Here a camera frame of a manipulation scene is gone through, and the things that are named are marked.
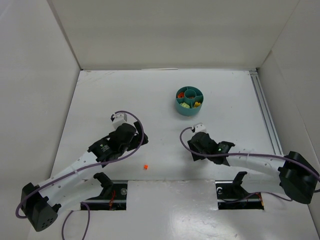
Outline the orange plastic ring disc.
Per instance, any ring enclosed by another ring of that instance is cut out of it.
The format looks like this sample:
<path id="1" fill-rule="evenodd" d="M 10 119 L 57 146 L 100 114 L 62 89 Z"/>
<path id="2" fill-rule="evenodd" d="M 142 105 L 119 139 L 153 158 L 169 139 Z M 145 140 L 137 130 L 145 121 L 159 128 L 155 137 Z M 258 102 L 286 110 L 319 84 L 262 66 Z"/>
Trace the orange plastic ring disc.
<path id="1" fill-rule="evenodd" d="M 185 97 L 185 93 L 184 92 L 180 92 L 178 95 L 177 95 L 177 98 L 178 99 L 183 99 Z"/>

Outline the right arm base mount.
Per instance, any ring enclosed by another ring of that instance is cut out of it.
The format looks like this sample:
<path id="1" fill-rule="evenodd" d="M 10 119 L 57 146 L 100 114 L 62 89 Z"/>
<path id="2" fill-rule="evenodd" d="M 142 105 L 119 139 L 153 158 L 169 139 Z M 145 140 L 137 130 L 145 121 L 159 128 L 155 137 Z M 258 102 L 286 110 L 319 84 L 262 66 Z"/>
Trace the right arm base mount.
<path id="1" fill-rule="evenodd" d="M 233 180 L 215 182 L 219 210 L 264 210 L 261 193 L 249 193 L 242 187 L 247 174 L 246 171 L 240 171 Z"/>

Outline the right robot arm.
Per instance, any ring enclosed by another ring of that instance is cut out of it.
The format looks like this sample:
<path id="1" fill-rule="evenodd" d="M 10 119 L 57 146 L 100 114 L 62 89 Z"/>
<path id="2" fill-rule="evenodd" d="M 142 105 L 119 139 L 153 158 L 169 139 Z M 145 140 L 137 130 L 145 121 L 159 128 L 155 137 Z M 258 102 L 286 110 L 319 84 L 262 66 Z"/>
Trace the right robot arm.
<path id="1" fill-rule="evenodd" d="M 320 180 L 312 165 L 294 151 L 287 155 L 256 153 L 232 142 L 215 142 L 203 131 L 195 133 L 184 147 L 194 161 L 208 159 L 216 165 L 244 168 L 232 182 L 237 195 L 280 193 L 289 200 L 308 205 Z"/>

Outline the light green curved lego brick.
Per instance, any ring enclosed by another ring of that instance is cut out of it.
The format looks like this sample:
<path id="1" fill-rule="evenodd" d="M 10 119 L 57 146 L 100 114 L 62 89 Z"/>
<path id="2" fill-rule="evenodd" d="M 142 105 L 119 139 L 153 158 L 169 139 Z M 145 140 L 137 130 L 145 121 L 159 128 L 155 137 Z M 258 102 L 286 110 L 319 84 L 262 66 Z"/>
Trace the light green curved lego brick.
<path id="1" fill-rule="evenodd" d="M 183 108 L 186 108 L 186 109 L 190 109 L 190 106 L 189 106 L 187 103 L 185 103 L 185 102 L 182 102 L 182 103 L 180 104 L 180 106 L 182 106 Z"/>

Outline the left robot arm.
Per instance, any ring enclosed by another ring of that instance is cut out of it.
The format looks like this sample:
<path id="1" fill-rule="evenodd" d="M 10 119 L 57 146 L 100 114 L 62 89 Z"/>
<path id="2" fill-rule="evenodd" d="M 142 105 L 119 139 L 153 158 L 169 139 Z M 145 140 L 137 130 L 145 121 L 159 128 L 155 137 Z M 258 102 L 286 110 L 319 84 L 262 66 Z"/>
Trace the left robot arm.
<path id="1" fill-rule="evenodd" d="M 21 191 L 20 209 L 36 232 L 47 229 L 59 214 L 74 205 L 90 198 L 108 196 L 113 182 L 103 168 L 148 142 L 138 121 L 122 123 L 52 178 L 37 185 L 25 185 Z"/>

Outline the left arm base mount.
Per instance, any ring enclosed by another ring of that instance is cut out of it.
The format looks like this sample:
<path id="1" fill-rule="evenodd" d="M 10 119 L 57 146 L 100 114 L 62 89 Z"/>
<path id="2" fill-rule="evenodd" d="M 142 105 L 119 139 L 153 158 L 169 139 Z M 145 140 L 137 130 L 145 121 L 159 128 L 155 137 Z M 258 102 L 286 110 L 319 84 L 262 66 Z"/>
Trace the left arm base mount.
<path id="1" fill-rule="evenodd" d="M 97 196 L 84 201 L 92 211 L 125 211 L 127 209 L 128 181 L 112 181 L 105 173 L 96 173 L 93 178 L 101 189 Z"/>

